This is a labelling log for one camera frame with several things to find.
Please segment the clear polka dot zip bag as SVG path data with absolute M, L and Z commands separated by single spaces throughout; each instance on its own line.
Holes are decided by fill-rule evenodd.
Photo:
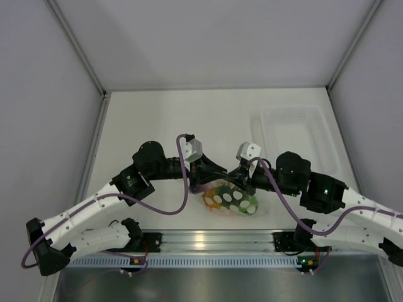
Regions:
M 192 194 L 214 215 L 255 219 L 268 216 L 271 211 L 267 201 L 223 179 L 200 185 Z

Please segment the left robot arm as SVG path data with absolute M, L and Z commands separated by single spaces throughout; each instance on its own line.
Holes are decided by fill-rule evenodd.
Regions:
M 201 143 L 191 135 L 176 139 L 177 157 L 166 157 L 159 142 L 145 142 L 132 157 L 132 164 L 122 170 L 98 192 L 52 218 L 33 218 L 26 223 L 29 248 L 21 260 L 24 269 L 38 268 L 42 276 L 64 269 L 76 258 L 110 250 L 136 251 L 143 233 L 139 224 L 126 218 L 108 227 L 96 229 L 95 224 L 115 213 L 140 205 L 164 216 L 180 214 L 190 190 L 216 179 L 225 179 L 227 169 L 211 161 L 202 151 Z M 153 181 L 181 179 L 183 201 L 178 209 L 161 210 L 144 199 L 155 188 Z

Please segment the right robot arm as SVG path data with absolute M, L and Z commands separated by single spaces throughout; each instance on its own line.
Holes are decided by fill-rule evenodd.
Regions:
M 274 191 L 297 223 L 295 245 L 371 252 L 391 263 L 402 265 L 402 213 L 364 197 L 344 182 L 312 172 L 308 160 L 285 152 L 270 169 L 267 161 L 253 157 L 241 159 L 237 169 L 228 173 L 234 184 L 249 193 L 257 189 Z M 299 205 L 308 211 L 331 215 L 333 225 L 301 219 L 292 210 L 286 196 L 300 196 Z

